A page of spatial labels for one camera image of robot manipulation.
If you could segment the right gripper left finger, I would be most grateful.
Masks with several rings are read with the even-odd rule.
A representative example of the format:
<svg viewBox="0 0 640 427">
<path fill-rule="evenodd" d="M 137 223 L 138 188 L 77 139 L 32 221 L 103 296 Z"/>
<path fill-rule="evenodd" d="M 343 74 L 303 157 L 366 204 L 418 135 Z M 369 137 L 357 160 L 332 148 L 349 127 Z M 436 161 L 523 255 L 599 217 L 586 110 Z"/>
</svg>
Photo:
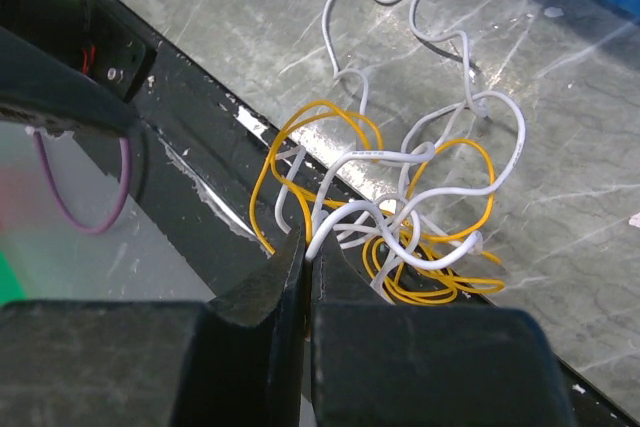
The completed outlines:
<svg viewBox="0 0 640 427">
<path fill-rule="evenodd" d="M 295 426 L 304 234 L 223 295 L 15 301 L 1 310 L 5 426 Z"/>
</svg>

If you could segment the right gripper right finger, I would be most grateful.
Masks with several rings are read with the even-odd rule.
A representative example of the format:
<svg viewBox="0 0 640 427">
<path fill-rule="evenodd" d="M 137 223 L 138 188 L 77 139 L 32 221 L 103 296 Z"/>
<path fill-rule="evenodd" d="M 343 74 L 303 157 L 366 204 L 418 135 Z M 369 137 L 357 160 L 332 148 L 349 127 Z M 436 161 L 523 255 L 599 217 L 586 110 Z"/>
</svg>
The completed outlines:
<svg viewBox="0 0 640 427">
<path fill-rule="evenodd" d="M 524 311 L 393 305 L 326 242 L 313 259 L 321 426 L 571 426 L 558 363 Z"/>
</svg>

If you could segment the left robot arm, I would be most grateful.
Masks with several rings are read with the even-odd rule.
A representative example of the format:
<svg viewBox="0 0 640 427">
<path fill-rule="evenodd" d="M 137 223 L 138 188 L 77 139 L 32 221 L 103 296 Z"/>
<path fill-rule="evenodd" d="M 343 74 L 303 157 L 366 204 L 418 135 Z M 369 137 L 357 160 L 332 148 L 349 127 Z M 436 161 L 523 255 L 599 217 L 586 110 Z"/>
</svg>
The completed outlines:
<svg viewBox="0 0 640 427">
<path fill-rule="evenodd" d="M 1 0 L 1 118 L 125 137 L 155 57 L 117 0 Z"/>
</svg>

